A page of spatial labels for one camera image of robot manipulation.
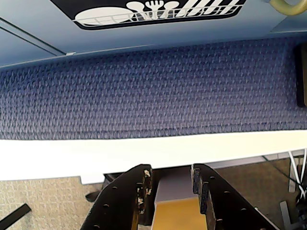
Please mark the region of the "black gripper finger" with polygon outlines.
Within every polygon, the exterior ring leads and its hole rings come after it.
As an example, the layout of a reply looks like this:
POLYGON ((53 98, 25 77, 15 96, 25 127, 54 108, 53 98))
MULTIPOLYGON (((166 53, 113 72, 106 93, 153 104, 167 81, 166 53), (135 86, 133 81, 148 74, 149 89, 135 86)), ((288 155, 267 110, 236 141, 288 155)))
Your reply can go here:
POLYGON ((96 198, 82 230, 136 230, 153 220, 152 168, 140 164, 122 173, 96 198))
POLYGON ((191 179, 208 230, 278 229, 210 166, 193 164, 191 179))

